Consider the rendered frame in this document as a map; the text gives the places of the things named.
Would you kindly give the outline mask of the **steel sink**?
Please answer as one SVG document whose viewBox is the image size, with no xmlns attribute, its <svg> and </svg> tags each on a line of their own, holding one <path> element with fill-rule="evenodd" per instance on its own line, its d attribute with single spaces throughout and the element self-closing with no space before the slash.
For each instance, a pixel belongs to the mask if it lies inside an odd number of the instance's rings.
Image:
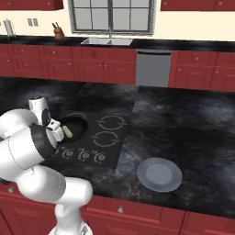
<svg viewBox="0 0 235 235">
<path fill-rule="evenodd" d="M 88 38 L 81 42 L 81 45 L 112 45 L 112 46 L 129 46 L 133 39 L 101 39 Z"/>
</svg>

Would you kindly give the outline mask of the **grey dishwasher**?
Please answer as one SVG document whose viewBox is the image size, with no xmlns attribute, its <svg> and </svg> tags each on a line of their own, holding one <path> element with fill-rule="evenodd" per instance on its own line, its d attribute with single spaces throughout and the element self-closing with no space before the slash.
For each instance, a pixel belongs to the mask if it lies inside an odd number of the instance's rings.
<svg viewBox="0 0 235 235">
<path fill-rule="evenodd" d="M 166 87 L 171 58 L 170 50 L 137 50 L 136 85 Z"/>
</svg>

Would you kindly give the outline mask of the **pale yellow butter stick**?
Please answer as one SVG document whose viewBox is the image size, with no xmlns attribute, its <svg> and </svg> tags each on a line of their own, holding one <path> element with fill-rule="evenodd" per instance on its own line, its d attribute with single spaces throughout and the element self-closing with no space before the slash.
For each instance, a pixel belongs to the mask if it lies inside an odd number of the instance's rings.
<svg viewBox="0 0 235 235">
<path fill-rule="evenodd" d="M 62 126 L 63 132 L 65 133 L 65 135 L 67 136 L 67 138 L 72 138 L 73 134 L 72 132 L 69 130 L 69 128 L 67 126 Z"/>
</svg>

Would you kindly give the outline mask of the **grey framed window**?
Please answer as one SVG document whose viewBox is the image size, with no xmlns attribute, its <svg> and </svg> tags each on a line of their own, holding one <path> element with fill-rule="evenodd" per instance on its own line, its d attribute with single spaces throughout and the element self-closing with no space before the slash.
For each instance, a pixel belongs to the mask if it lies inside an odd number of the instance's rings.
<svg viewBox="0 0 235 235">
<path fill-rule="evenodd" d="M 156 0 L 68 0 L 72 33 L 152 35 Z"/>
</svg>

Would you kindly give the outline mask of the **red cupboard door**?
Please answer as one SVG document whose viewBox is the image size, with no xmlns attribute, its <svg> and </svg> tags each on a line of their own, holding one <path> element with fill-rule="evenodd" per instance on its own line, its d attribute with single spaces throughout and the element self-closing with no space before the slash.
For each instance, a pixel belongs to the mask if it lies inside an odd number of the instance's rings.
<svg viewBox="0 0 235 235">
<path fill-rule="evenodd" d="M 55 225 L 54 206 L 0 196 L 0 235 L 49 235 Z"/>
<path fill-rule="evenodd" d="M 184 216 L 166 216 L 158 224 L 126 218 L 84 215 L 94 235 L 179 235 Z"/>
</svg>

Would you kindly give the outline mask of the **black hob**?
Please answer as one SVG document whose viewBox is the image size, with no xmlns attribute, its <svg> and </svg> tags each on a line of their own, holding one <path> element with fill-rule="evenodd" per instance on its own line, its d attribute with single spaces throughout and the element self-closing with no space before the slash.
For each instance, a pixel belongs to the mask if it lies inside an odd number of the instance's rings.
<svg viewBox="0 0 235 235">
<path fill-rule="evenodd" d="M 45 161 L 43 165 L 54 168 L 55 165 L 88 165 L 96 167 L 107 167 L 115 169 L 118 165 L 119 154 L 122 149 L 123 140 L 129 126 L 129 117 L 107 113 L 81 112 L 64 110 L 58 117 L 80 117 L 87 121 L 88 130 L 78 140 L 62 141 L 58 148 L 60 152 Z M 65 150 L 74 150 L 70 159 L 63 159 L 62 153 Z M 90 157 L 81 162 L 78 154 L 81 151 L 88 151 Z M 96 153 L 103 153 L 106 159 L 102 163 L 96 163 L 94 157 Z"/>
</svg>

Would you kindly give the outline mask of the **grey-blue plate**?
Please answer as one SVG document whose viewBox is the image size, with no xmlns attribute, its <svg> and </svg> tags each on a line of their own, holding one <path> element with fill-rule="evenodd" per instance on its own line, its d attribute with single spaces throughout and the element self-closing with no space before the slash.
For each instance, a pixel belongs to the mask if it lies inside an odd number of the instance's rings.
<svg viewBox="0 0 235 235">
<path fill-rule="evenodd" d="M 167 193 L 177 189 L 182 183 L 183 175 L 180 168 L 163 158 L 148 158 L 137 168 L 140 182 L 152 191 Z"/>
</svg>

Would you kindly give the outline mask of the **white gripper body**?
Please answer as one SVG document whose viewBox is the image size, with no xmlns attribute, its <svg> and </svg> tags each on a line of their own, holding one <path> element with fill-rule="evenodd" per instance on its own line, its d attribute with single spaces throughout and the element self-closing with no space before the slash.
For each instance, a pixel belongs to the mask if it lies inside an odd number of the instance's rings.
<svg viewBox="0 0 235 235">
<path fill-rule="evenodd" d="M 61 127 L 56 128 L 53 132 L 52 132 L 54 138 L 56 139 L 57 142 L 61 142 L 64 139 L 64 133 Z"/>
</svg>

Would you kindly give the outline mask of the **red wall cupboard run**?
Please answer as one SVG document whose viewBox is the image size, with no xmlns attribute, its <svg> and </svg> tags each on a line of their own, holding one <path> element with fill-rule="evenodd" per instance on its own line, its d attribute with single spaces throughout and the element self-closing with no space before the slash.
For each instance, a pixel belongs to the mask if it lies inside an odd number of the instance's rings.
<svg viewBox="0 0 235 235">
<path fill-rule="evenodd" d="M 235 12 L 235 0 L 162 0 L 161 10 Z"/>
<path fill-rule="evenodd" d="M 63 0 L 0 0 L 0 10 L 40 10 L 63 9 Z"/>
</svg>

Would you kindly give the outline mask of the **black frying pan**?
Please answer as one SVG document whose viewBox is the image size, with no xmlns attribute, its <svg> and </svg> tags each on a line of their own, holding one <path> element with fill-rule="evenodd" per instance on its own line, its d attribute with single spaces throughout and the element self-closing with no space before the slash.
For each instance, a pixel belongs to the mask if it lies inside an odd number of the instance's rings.
<svg viewBox="0 0 235 235">
<path fill-rule="evenodd" d="M 73 137 L 67 138 L 64 133 L 64 141 L 72 141 L 80 139 L 88 130 L 88 123 L 81 117 L 63 117 L 60 119 L 61 126 L 67 126 L 72 132 Z"/>
</svg>

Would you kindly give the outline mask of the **red base cupboard run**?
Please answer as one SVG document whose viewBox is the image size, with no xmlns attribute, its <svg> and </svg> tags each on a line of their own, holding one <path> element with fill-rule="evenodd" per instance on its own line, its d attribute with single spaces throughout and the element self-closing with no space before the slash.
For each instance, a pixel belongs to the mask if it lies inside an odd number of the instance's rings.
<svg viewBox="0 0 235 235">
<path fill-rule="evenodd" d="M 0 76 L 136 83 L 134 49 L 0 44 Z"/>
<path fill-rule="evenodd" d="M 235 52 L 174 50 L 168 86 L 235 92 Z"/>
</svg>

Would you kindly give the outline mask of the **wooden knife block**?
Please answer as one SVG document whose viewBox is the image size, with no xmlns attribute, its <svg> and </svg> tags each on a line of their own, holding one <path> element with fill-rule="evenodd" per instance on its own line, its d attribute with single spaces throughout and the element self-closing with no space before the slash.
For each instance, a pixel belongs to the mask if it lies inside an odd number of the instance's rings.
<svg viewBox="0 0 235 235">
<path fill-rule="evenodd" d="M 64 33 L 62 31 L 62 28 L 59 26 L 59 24 L 57 22 L 55 22 L 52 25 L 54 27 L 53 32 L 54 32 L 55 39 L 62 39 L 62 38 L 64 38 Z"/>
</svg>

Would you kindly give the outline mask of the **red drawer front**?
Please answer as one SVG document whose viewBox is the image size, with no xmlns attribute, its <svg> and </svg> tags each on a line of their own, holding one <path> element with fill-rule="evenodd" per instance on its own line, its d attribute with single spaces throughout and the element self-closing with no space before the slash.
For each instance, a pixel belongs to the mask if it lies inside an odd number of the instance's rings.
<svg viewBox="0 0 235 235">
<path fill-rule="evenodd" d="M 123 213 L 118 213 L 120 205 L 123 206 Z M 84 206 L 84 212 L 125 222 L 156 225 L 161 222 L 162 208 L 128 200 L 93 196 L 91 201 Z"/>
<path fill-rule="evenodd" d="M 8 188 L 11 187 L 11 186 L 15 187 L 14 193 L 9 193 L 8 192 Z M 0 192 L 1 193 L 7 193 L 7 194 L 10 194 L 10 195 L 18 195 L 19 194 L 18 189 L 17 189 L 17 185 L 15 183 L 7 184 L 7 185 L 0 183 Z"/>
<path fill-rule="evenodd" d="M 235 235 L 235 218 L 186 212 L 180 235 Z"/>
</svg>

